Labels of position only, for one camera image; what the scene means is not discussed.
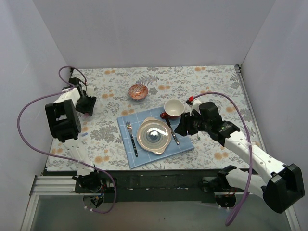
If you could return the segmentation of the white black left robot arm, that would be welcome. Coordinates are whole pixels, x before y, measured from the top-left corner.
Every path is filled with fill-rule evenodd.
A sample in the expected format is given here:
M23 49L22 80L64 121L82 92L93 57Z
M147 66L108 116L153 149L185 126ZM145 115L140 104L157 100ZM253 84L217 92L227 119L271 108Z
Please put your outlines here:
M92 165L86 150L82 147L79 139L82 132L78 112L82 114L93 114L96 97L89 96L82 89L81 80L74 77L69 79L74 85L72 90L64 88L63 94L54 102L45 105L45 112L51 135L61 142L69 151L72 158L77 160L77 176L73 179L84 189L93 193L98 192L102 186L102 180L98 171L83 165Z

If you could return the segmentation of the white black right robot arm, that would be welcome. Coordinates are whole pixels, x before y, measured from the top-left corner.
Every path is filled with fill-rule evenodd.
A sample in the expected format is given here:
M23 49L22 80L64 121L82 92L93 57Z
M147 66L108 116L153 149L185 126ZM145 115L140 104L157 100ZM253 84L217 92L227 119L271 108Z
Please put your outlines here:
M256 171L255 175L249 175L235 166L222 169L217 176L221 190L248 190L280 214L305 196L302 171L297 165L286 165L249 142L236 125L222 120L214 103L202 103L198 99L186 103L191 110L181 114L175 129L177 134L186 136L206 132L212 140L237 154Z

